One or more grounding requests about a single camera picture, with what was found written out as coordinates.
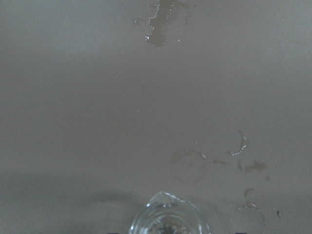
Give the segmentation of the clear glass measuring cup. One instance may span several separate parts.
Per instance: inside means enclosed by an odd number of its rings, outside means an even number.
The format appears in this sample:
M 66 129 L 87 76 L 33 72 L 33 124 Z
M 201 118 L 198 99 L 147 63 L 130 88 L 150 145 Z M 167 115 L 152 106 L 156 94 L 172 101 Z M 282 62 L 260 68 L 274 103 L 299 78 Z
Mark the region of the clear glass measuring cup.
M 130 234 L 210 234 L 201 210 L 191 202 L 161 191 L 134 217 Z

